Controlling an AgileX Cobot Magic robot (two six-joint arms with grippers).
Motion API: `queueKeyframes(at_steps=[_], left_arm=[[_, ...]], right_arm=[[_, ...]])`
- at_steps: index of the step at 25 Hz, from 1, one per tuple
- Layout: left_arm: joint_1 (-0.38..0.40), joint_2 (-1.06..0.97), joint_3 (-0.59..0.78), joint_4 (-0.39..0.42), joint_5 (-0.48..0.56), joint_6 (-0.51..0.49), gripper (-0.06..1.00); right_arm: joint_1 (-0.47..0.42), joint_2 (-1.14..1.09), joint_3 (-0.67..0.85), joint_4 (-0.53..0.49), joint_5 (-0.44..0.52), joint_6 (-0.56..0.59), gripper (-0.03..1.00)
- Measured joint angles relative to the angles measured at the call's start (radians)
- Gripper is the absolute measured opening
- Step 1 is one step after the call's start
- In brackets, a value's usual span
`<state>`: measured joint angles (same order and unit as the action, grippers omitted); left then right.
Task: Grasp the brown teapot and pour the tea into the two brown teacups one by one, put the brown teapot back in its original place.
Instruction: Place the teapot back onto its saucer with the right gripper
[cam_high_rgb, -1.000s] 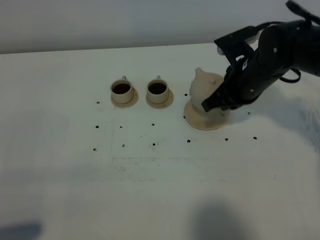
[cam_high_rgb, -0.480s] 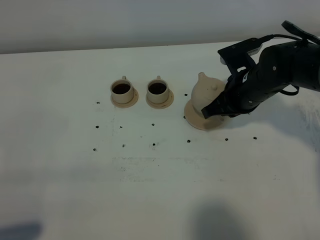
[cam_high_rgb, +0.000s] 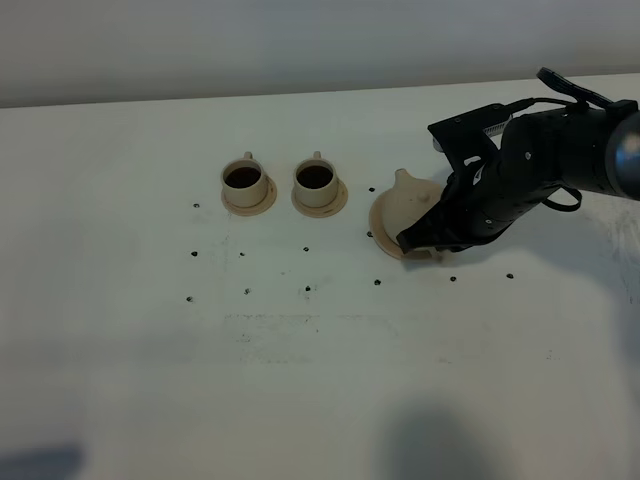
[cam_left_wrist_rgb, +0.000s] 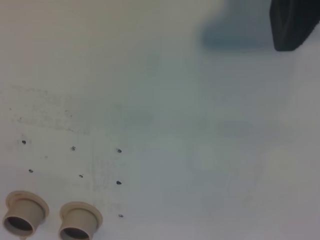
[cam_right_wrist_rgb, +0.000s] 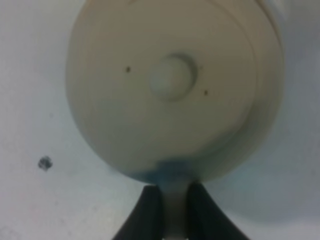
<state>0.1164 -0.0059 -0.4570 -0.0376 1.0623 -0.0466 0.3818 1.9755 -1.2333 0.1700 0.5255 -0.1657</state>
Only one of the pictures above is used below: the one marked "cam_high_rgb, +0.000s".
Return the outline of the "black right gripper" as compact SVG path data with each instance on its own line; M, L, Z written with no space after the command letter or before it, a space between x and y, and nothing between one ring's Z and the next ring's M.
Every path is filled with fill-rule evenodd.
M520 115L494 143L484 129L507 113L494 104L429 125L453 172L440 201L396 236L403 254L490 243L559 189L612 194L610 111L582 104Z

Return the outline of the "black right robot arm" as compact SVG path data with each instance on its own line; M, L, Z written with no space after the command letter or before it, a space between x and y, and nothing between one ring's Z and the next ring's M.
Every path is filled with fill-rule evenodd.
M440 200L397 235L404 253L486 245L539 204L579 209L585 191L638 199L636 102L564 102L527 113L535 102L492 104L429 125L452 172Z

